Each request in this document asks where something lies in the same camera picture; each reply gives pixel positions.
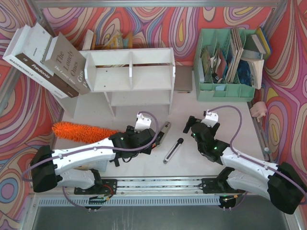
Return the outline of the orange microfiber duster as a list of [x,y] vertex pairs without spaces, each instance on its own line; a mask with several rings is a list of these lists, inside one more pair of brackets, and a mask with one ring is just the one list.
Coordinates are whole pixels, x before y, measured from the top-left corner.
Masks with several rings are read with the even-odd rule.
[[118,130],[97,126],[76,124],[72,122],[57,122],[52,126],[52,131],[57,138],[67,139],[74,142],[92,144],[109,138]]

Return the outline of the black silver pen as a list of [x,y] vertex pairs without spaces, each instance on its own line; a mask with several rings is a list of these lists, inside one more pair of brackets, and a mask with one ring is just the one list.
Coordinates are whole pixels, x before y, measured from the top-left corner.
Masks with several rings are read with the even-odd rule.
[[165,155],[164,159],[163,159],[163,164],[167,164],[171,158],[174,156],[174,154],[176,153],[176,151],[180,148],[180,146],[182,145],[182,143],[184,142],[183,138],[179,138],[175,144],[171,147],[171,149],[168,151],[168,153]]

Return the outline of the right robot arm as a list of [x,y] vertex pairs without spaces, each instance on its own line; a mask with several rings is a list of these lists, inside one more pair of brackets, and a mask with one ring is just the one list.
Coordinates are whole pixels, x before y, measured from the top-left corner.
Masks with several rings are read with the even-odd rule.
[[190,116],[183,133],[192,132],[199,153],[209,161],[225,166],[216,178],[216,183],[207,185],[208,190],[219,192],[242,190],[257,194],[271,201],[280,211],[294,214],[307,187],[294,167],[286,162],[280,165],[248,156],[230,144],[215,139],[220,124],[213,126],[206,120]]

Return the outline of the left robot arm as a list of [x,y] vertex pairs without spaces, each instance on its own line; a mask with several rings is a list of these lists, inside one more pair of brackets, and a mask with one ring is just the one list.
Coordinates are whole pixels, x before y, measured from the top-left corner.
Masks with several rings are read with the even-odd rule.
[[151,128],[135,131],[134,127],[127,126],[125,132],[84,146],[54,150],[49,145],[42,146],[30,162],[33,190],[42,193],[58,186],[92,189],[101,185],[98,170],[90,168],[82,172],[79,166],[134,158],[140,153],[149,155],[156,142],[157,134]]

